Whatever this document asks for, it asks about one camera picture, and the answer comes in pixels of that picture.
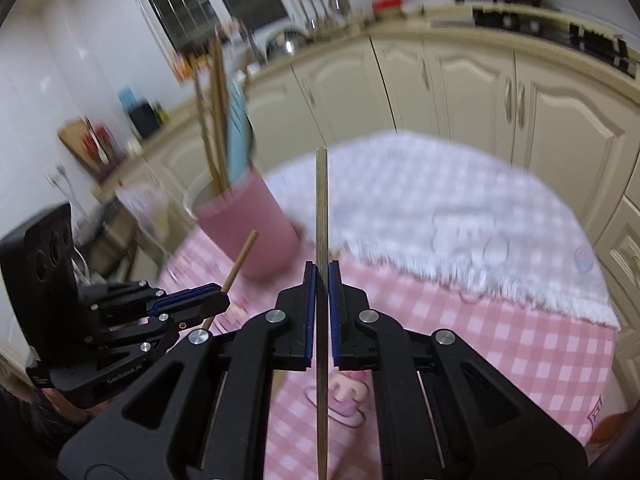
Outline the light blue knife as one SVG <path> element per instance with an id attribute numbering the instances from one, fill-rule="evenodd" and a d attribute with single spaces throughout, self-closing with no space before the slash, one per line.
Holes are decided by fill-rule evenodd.
<path id="1" fill-rule="evenodd" d="M 227 171 L 229 183 L 235 185 L 250 166 L 252 130 L 246 114 L 242 86 L 232 81 L 228 87 Z"/>

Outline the steel bowl by sink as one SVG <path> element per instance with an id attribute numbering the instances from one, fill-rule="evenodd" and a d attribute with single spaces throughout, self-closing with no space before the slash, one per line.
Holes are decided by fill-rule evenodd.
<path id="1" fill-rule="evenodd" d="M 266 59 L 268 62 L 274 62 L 278 58 L 290 58 L 313 42 L 314 40 L 298 29 L 285 28 L 279 30 L 271 35 L 266 42 Z"/>

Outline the black gas stove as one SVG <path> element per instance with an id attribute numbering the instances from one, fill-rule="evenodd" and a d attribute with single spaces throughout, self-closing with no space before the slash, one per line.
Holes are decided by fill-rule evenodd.
<path id="1" fill-rule="evenodd" d="M 631 79 L 639 76 L 639 51 L 621 32 L 542 6 L 544 0 L 454 0 L 472 6 L 475 26 L 537 37 L 582 52 Z"/>

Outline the pink utensil cup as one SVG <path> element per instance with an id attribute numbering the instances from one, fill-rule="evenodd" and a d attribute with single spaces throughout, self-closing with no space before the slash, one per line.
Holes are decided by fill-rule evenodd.
<path id="1" fill-rule="evenodd" d="M 247 169 L 232 188 L 212 191 L 212 178 L 203 172 L 186 190 L 183 207 L 208 238 L 230 259 L 243 248 L 250 232 L 258 237 L 242 266 L 242 274 L 265 281 L 282 273 L 300 246 L 292 221 L 255 169 Z"/>

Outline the wooden chopstick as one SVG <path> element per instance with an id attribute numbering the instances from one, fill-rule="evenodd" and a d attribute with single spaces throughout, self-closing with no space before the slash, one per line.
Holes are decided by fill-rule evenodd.
<path id="1" fill-rule="evenodd" d="M 202 87 L 200 83 L 200 76 L 198 76 L 198 60 L 196 59 L 196 56 L 193 53 L 189 55 L 189 64 L 193 73 L 194 89 L 195 89 L 195 96 L 196 96 L 196 108 L 198 109 L 198 122 L 200 123 L 200 126 L 201 126 L 201 138 L 204 145 L 209 177 L 210 177 L 210 180 L 212 180 L 212 191 L 215 196 L 218 196 L 222 192 L 222 187 L 220 183 L 218 170 L 214 161 L 214 153 L 212 149 L 212 144 L 210 144 L 209 132 L 208 132 L 207 122 L 205 118 L 204 96 L 203 96 Z"/>
<path id="2" fill-rule="evenodd" d="M 224 60 L 222 59 L 221 43 L 217 39 L 209 41 L 210 69 L 209 87 L 212 98 L 212 117 L 214 123 L 214 141 L 216 146 L 217 169 L 219 174 L 220 192 L 228 190 L 227 169 L 227 112 L 228 91 Z"/>

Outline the red container on counter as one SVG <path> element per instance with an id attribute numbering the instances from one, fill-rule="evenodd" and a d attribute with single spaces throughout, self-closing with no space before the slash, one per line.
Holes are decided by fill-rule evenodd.
<path id="1" fill-rule="evenodd" d="M 372 12 L 375 16 L 383 16 L 401 11 L 402 0 L 374 0 L 372 2 Z"/>

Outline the pink checkered tablecloth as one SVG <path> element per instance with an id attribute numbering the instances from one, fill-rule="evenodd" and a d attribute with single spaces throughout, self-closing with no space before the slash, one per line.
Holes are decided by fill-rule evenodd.
<path id="1" fill-rule="evenodd" d="M 620 323 L 608 302 L 598 259 L 574 214 L 526 171 L 460 144 L 407 130 L 380 132 L 329 148 L 331 249 L 343 283 L 363 289 L 373 309 L 407 330 L 457 333 L 500 373 L 587 444 L 602 408 Z M 266 177 L 285 214 L 314 239 L 314 154 Z M 306 244 L 272 282 L 242 276 L 230 312 L 214 335 L 240 328 L 272 308 L 280 290 L 302 280 Z M 436 252 L 515 275 L 533 296 L 450 281 L 414 270 L 418 255 Z M 157 286 L 166 292 L 222 283 L 231 261 L 195 228 L 166 264 Z M 547 306 L 558 285 L 587 311 Z M 371 376 L 331 373 L 331 479 L 382 479 Z M 272 400 L 265 479 L 317 479 L 314 370 L 287 374 Z"/>

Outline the black kettle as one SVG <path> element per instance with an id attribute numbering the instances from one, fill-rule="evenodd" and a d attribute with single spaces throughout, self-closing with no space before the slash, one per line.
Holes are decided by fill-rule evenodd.
<path id="1" fill-rule="evenodd" d="M 141 139 L 149 138 L 162 126 L 156 111 L 148 101 L 138 103 L 128 115 Z"/>

